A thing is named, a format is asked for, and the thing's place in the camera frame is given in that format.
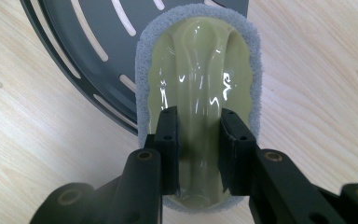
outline gray sponge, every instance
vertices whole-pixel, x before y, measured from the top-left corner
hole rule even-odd
[[[253,83],[251,87],[251,97],[253,108],[250,114],[250,130],[254,136],[258,136],[260,128],[260,110],[261,110],[261,86],[262,86],[262,66],[260,54],[260,38],[255,27],[246,20],[240,13],[223,7],[211,7],[203,4],[192,4],[182,7],[175,7],[151,21],[141,34],[135,57],[135,83],[136,83],[136,107],[138,116],[138,142],[143,147],[147,137],[147,123],[149,121],[149,112],[147,108],[147,96],[149,94],[149,85],[147,73],[151,65],[151,54],[153,47],[158,41],[160,35],[174,23],[190,17],[213,17],[225,21],[235,27],[241,33],[246,41],[251,57],[250,65],[254,72]],[[233,204],[240,202],[242,197],[231,197],[219,207],[211,208],[205,212],[215,212],[222,208],[228,208]],[[165,204],[176,210],[183,211],[174,203],[164,200]]]

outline wood grain tabletop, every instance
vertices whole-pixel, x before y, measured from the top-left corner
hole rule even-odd
[[[358,1],[250,0],[264,64],[259,145],[286,153],[313,183],[358,182]],[[0,1],[0,223],[27,223],[57,187],[119,176],[137,137],[62,74],[20,1]],[[164,223],[252,223],[165,208]]]

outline scouring pad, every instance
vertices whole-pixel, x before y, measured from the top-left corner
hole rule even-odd
[[[233,42],[234,46],[222,41]],[[223,192],[211,197],[214,191],[208,184],[214,185],[219,177],[216,150],[192,151],[192,146],[202,142],[215,148],[217,140],[211,136],[215,138],[218,130],[221,107],[237,112],[258,136],[261,76],[257,30],[234,10],[201,4],[176,7],[155,18],[142,32],[135,58],[140,147],[147,134],[155,130],[159,110],[177,105],[181,125],[181,196],[165,198],[166,205],[184,212],[214,212],[241,201],[241,197],[228,197]],[[199,103],[202,113],[198,111]],[[208,191],[206,196],[202,195],[204,191]]]

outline black object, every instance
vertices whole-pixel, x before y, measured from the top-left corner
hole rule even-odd
[[[358,184],[345,185],[339,196],[318,188],[288,156],[260,149],[233,111],[223,109],[221,126],[224,189],[250,196],[255,223],[358,223]],[[161,111],[157,134],[130,154],[121,177],[97,190],[86,184],[56,189],[31,223],[161,223],[161,195],[179,188],[178,128],[176,108]]]
[[[246,17],[248,0],[214,1]],[[21,0],[37,35],[66,77],[106,116],[137,134],[135,93],[123,84],[120,76],[125,75],[132,82],[135,80],[135,52],[139,36],[159,14],[173,7],[204,3],[204,0],[164,0],[165,8],[162,11],[157,9],[152,0],[121,0],[137,32],[135,36],[130,36],[124,28],[112,0],[78,2],[89,28],[108,56],[105,62],[85,35],[70,0]],[[42,25],[40,17],[46,20],[48,27]],[[54,47],[49,34],[60,50]],[[60,56],[60,51],[69,62],[66,63]]]

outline wooden table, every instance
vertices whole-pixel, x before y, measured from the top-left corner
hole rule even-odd
[[[264,64],[259,145],[339,193],[358,182],[358,1],[256,1]],[[137,148],[48,56],[19,1],[0,1],[0,223],[29,222],[57,187],[99,187]],[[164,210],[165,223],[251,223],[247,200],[217,214]]]

